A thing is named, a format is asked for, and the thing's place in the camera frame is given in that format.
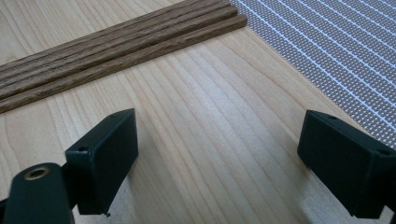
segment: dark wooden stick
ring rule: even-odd
[[[0,113],[4,113],[22,105],[30,104],[61,91],[69,90],[76,86],[96,80],[97,78],[107,76],[178,49],[186,48],[187,46],[205,41],[209,38],[242,28],[246,26],[247,22],[247,18],[243,15],[233,17],[227,21],[221,21],[216,24],[206,26],[200,30],[177,36],[149,48],[141,49],[107,63],[99,64],[72,76],[64,77],[35,89],[11,96],[0,101]]]
[[[84,49],[89,49],[94,46],[106,43],[106,42],[98,42],[98,38],[101,38],[103,36],[120,33],[122,32],[122,30],[126,28],[132,27],[132,29],[139,29],[142,27],[146,27],[144,23],[151,20],[164,22],[169,19],[178,17],[180,15],[184,15],[189,12],[192,12],[198,8],[212,6],[213,4],[218,2],[221,2],[221,0],[201,0],[201,1],[187,0],[178,4],[174,4],[170,7],[165,7],[163,9],[132,19],[130,21],[126,21],[118,25],[106,28],[105,30],[90,35],[85,35],[81,38],[64,43],[60,46],[43,50],[36,54],[19,59],[17,61],[3,64],[0,66],[0,80],[3,78],[7,78],[9,76],[19,74],[24,71],[29,71],[32,68],[37,67],[39,65],[46,64],[48,60],[44,60],[44,59],[49,57],[49,55],[55,57],[55,58],[51,58],[52,61],[59,60],[62,59],[63,57],[70,55],[70,54],[64,54],[65,52],[66,53],[71,52],[69,48],[74,48],[77,50],[77,52]]]
[[[218,2],[212,6],[209,6],[209,7],[200,7],[200,8],[196,8],[195,10],[190,8],[189,9],[190,12],[187,14],[184,14],[184,15],[182,15],[184,12],[173,11],[172,13],[166,14],[169,16],[167,21],[158,21],[157,19],[156,20],[153,19],[150,21],[142,22],[140,24],[140,25],[144,26],[142,28],[138,28],[136,26],[130,26],[130,27],[128,27],[129,29],[125,28],[123,30],[117,31],[114,34],[109,34],[109,35],[105,35],[105,36],[96,38],[94,40],[96,43],[99,43],[99,44],[102,43],[96,47],[81,50],[79,46],[74,46],[71,48],[60,50],[59,53],[57,53],[57,54],[49,55],[48,57],[45,57],[45,59],[43,59],[41,61],[32,62],[32,63],[29,63],[28,65],[23,67],[23,69],[26,69],[26,67],[31,67],[30,65],[32,65],[33,63],[35,63],[36,65],[38,65],[38,64],[42,65],[40,67],[33,68],[33,70],[31,70],[31,71],[22,72],[20,74],[15,75],[16,73],[19,72],[20,69],[13,69],[13,70],[9,70],[10,72],[0,74],[0,75],[3,75],[3,77],[0,78],[0,88],[17,83],[23,79],[28,78],[28,77],[34,77],[37,75],[41,76],[41,74],[44,74],[48,71],[50,71],[51,73],[52,72],[56,73],[57,72],[56,68],[61,67],[65,64],[83,60],[84,58],[86,58],[90,55],[96,54],[98,52],[102,52],[106,49],[112,49],[122,43],[125,43],[125,42],[131,42],[134,40],[137,41],[137,39],[139,39],[139,37],[142,37],[145,35],[150,35],[152,33],[161,31],[163,29],[178,26],[180,23],[182,23],[184,21],[189,21],[194,18],[203,16],[207,13],[210,13],[210,12],[213,12],[218,9],[225,8],[225,7],[229,7],[229,6],[230,6],[230,4],[227,2]],[[60,57],[63,57],[64,55],[70,55],[70,56],[64,57],[61,60],[57,60]],[[89,66],[90,65],[87,64],[86,67],[82,67],[81,69],[86,69]]]
[[[176,25],[172,28],[160,30],[141,38],[127,41],[114,48],[98,52],[89,57],[82,58],[81,60],[74,60],[65,66],[59,67],[55,70],[50,70],[47,73],[40,74],[39,76],[29,77],[9,86],[5,86],[0,89],[0,100],[23,91],[28,91],[56,79],[81,72],[92,66],[96,66],[99,63],[105,63],[143,48],[161,43],[178,35],[184,35],[188,32],[201,29],[219,21],[227,20],[236,15],[237,8],[232,6],[216,10],[193,20],[186,20],[182,23],[176,22]]]

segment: gray textured mat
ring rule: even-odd
[[[231,2],[364,129],[396,148],[396,1]]]

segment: light wood surface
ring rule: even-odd
[[[2,1],[0,64],[178,2]],[[0,115],[0,198],[106,115],[136,109],[140,154],[110,207],[77,223],[388,223],[358,220],[296,149],[306,109],[359,126],[249,28]]]

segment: wood grain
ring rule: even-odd
[[[144,48],[133,53],[127,54],[128,52],[126,52],[125,53],[126,55],[122,57],[116,58],[107,63],[101,63],[89,69],[83,70],[79,73],[75,73],[67,77],[63,76],[63,78],[60,78],[61,76],[53,77],[53,74],[49,74],[48,77],[40,76],[38,78],[33,78],[31,82],[25,82],[24,80],[22,83],[17,83],[15,87],[11,85],[9,86],[11,87],[11,89],[3,88],[2,90],[0,90],[0,95],[6,95],[8,92],[16,92],[16,90],[26,90],[27,88],[32,89],[31,87],[38,86],[35,89],[24,91],[23,93],[10,96],[4,100],[0,100],[0,113],[4,113],[10,109],[14,109],[22,105],[30,104],[34,101],[43,99],[45,97],[51,96],[61,91],[69,90],[76,86],[93,81],[97,78],[104,77],[109,74],[113,74],[115,72],[137,65],[139,63],[144,63],[148,60],[152,60],[154,58],[163,56],[164,54],[182,48],[186,48],[190,45],[194,45],[196,43],[205,41],[209,38],[213,38],[218,35],[223,35],[227,32],[231,32],[233,30],[246,26],[248,22],[248,19],[244,15],[239,15],[230,18],[226,21],[222,21],[224,19],[224,16],[230,17],[234,15],[236,11],[233,8],[230,8],[230,10],[225,9],[222,10],[222,12],[224,12],[224,14],[216,11],[214,12],[213,15],[204,15],[202,18],[197,18],[196,20],[187,21],[185,24],[183,23],[180,24],[173,31],[176,31],[177,29],[183,31],[187,27],[190,27],[190,29],[195,29],[197,27],[203,26],[202,22],[205,25],[207,25],[207,23],[210,21],[212,22],[219,21],[217,23],[214,23],[209,26],[204,26],[204,28],[201,28],[196,31],[192,31],[184,35],[178,35],[177,37],[171,38],[157,45],[153,45],[151,47]],[[168,33],[164,31],[160,31],[158,34],[154,34],[152,38],[155,39],[155,41],[160,41],[163,40],[164,36],[168,36],[168,35],[169,35]],[[150,37],[145,38],[144,42],[143,40],[139,40],[138,43],[139,45],[146,46],[146,41],[148,42],[151,41]],[[118,53],[120,52],[120,49],[115,48],[112,49],[112,51],[110,52]],[[42,83],[47,83],[49,81],[52,81],[54,78],[56,78],[55,81],[50,82],[47,85],[40,86]]]
[[[66,47],[61,49],[55,47],[49,52],[47,50],[43,51],[44,53],[39,52],[37,53],[38,56],[31,55],[27,57],[25,63],[19,63],[18,66],[11,64],[12,68],[0,72],[0,88],[229,5],[230,3],[220,0],[204,0],[184,7],[177,5],[173,10],[165,11],[164,14],[153,18],[148,17],[147,20],[137,18],[126,22],[128,25],[123,25],[121,26],[122,28],[116,26],[115,29],[112,29],[114,30],[113,33],[99,32],[96,35],[88,35],[82,40],[71,41],[68,47],[66,45]]]
[[[58,57],[62,58],[64,55],[61,53],[62,52],[61,49],[69,49],[72,47],[75,47],[75,48],[81,49],[81,50],[89,49],[89,48],[92,48],[99,44],[106,43],[106,42],[97,43],[95,40],[97,40],[98,37],[103,37],[108,34],[113,34],[115,32],[122,31],[126,28],[133,28],[134,30],[132,30],[132,31],[138,31],[139,27],[142,27],[142,28],[145,27],[145,25],[146,25],[144,23],[145,21],[150,21],[152,19],[154,19],[156,22],[166,21],[168,18],[173,19],[174,17],[183,15],[183,13],[184,14],[189,13],[189,12],[191,12],[191,10],[195,10],[196,8],[208,7],[208,6],[211,6],[218,2],[219,2],[219,0],[186,0],[186,1],[183,1],[180,3],[177,3],[175,5],[165,7],[165,8],[156,10],[154,12],[150,12],[147,15],[143,15],[143,16],[135,18],[133,20],[117,24],[113,27],[108,27],[108,28],[101,30],[99,32],[96,32],[96,33],[93,33],[90,35],[85,35],[81,38],[64,43],[57,47],[54,47],[51,49],[46,49],[41,52],[38,52],[37,54],[33,54],[28,57],[18,59],[17,61],[3,64],[0,66],[0,72],[9,70],[11,68],[17,69],[18,72],[24,71],[24,70],[18,70],[18,67],[20,67],[20,66],[26,67],[27,70],[29,70],[29,69],[31,69],[31,67],[44,64],[44,63],[40,63],[42,61],[42,58],[48,57],[49,55],[55,54],[55,55],[59,55]]]
[[[0,1],[0,62],[176,2]],[[301,163],[306,109],[362,128],[248,28],[0,114],[0,198],[19,171],[63,164],[84,133],[131,107],[140,154],[111,217],[75,209],[76,223],[390,221],[388,209],[351,217]]]
[[[149,27],[147,30],[143,31],[143,34],[133,34],[132,38],[124,36],[125,38],[121,37],[113,40],[106,46],[88,49],[79,52],[77,55],[72,55],[69,59],[49,64],[49,66],[45,66],[44,69],[34,70],[17,77],[11,77],[3,81],[4,87],[0,88],[0,100],[84,71],[98,64],[131,54],[143,48],[159,44],[173,37],[198,30],[219,21],[227,20],[236,15],[236,7],[215,7],[215,10],[209,8],[204,8],[202,10],[198,9],[185,16],[166,21],[162,25]]]

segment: screw hole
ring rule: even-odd
[[[79,152],[84,152],[84,151],[88,151],[90,148],[89,147],[79,147],[78,151]]]
[[[385,149],[378,149],[377,152],[382,155],[386,155],[386,156],[390,155],[390,153],[391,153],[390,151],[385,150]]]
[[[29,171],[28,173],[26,173],[24,178],[26,180],[36,180],[43,177],[44,175],[47,175],[49,172],[49,168],[47,168],[46,166],[42,166]]]

